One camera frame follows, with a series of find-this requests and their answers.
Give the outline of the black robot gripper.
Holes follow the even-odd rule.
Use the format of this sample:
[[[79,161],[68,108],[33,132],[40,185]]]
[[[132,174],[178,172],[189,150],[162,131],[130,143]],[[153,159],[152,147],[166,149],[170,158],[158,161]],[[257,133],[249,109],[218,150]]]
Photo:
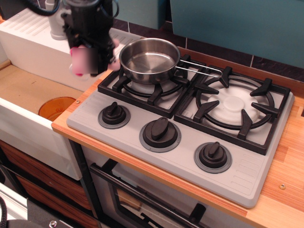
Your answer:
[[[114,17],[112,4],[71,4],[71,14],[63,13],[64,32],[70,49],[81,44],[98,48],[90,49],[90,76],[106,71],[115,61],[114,43],[109,35]]]

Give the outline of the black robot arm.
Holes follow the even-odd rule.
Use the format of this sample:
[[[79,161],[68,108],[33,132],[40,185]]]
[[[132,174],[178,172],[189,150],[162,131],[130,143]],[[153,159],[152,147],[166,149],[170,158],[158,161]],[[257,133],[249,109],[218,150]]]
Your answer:
[[[115,61],[114,41],[109,35],[114,18],[119,13],[113,13],[113,3],[116,0],[67,0],[70,13],[62,13],[63,31],[66,34],[69,47],[85,47],[90,54],[87,66],[91,76],[106,71],[108,65]]]

